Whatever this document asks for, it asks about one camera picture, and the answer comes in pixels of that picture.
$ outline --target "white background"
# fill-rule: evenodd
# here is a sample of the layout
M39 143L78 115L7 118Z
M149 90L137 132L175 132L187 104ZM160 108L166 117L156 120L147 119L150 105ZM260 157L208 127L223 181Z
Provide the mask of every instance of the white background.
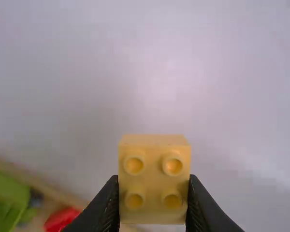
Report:
M0 0L0 155L90 200L126 132L185 134L244 230L290 231L290 1Z

